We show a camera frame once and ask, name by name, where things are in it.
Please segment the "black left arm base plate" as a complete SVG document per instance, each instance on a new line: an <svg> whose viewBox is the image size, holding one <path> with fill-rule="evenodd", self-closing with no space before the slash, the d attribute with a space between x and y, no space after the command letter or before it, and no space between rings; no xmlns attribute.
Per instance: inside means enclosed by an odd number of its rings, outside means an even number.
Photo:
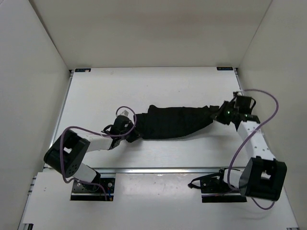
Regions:
<svg viewBox="0 0 307 230"><path fill-rule="evenodd" d="M72 184L70 200L111 202L114 200L115 182L115 174L101 174L100 185L104 188L104 193L99 186L75 181Z"/></svg>

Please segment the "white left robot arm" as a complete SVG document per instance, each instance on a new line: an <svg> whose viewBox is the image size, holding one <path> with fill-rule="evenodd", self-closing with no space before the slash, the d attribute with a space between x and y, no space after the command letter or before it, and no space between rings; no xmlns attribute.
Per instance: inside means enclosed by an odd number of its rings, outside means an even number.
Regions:
<svg viewBox="0 0 307 230"><path fill-rule="evenodd" d="M136 131L137 116L130 120L126 115L116 117L114 124L108 125L101 133L71 126L66 128L44 155L44 162L67 179L77 180L90 190L100 186L100 174L83 163L86 153L112 150L120 142L135 141L140 135Z"/></svg>

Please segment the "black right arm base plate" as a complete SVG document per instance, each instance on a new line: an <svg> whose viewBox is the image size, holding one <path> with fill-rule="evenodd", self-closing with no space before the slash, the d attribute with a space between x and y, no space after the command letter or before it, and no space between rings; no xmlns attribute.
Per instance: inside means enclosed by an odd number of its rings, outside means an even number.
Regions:
<svg viewBox="0 0 307 230"><path fill-rule="evenodd" d="M219 176L200 180L202 203L245 203L247 199L231 190Z"/></svg>

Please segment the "black pleated skirt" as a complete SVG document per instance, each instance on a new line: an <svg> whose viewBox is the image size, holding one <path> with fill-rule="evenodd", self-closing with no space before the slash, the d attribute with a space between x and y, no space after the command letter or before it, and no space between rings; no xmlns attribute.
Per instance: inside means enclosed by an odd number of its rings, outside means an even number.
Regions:
<svg viewBox="0 0 307 230"><path fill-rule="evenodd" d="M136 114L135 130L143 139L172 139L193 134L213 123L219 106L167 107L150 105L147 113Z"/></svg>

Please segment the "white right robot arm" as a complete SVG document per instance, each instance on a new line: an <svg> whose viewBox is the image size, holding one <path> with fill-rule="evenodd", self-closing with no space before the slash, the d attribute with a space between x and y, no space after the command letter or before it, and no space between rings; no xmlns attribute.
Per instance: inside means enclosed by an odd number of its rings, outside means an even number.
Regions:
<svg viewBox="0 0 307 230"><path fill-rule="evenodd" d="M256 100L239 92L224 101L214 120L228 125L233 123L243 142L235 152L229 167L219 172L193 179L188 187L200 189L203 197L216 198L238 194L269 201L280 198L287 166L278 161L268 148L261 132L267 121L260 122L252 110Z"/></svg>

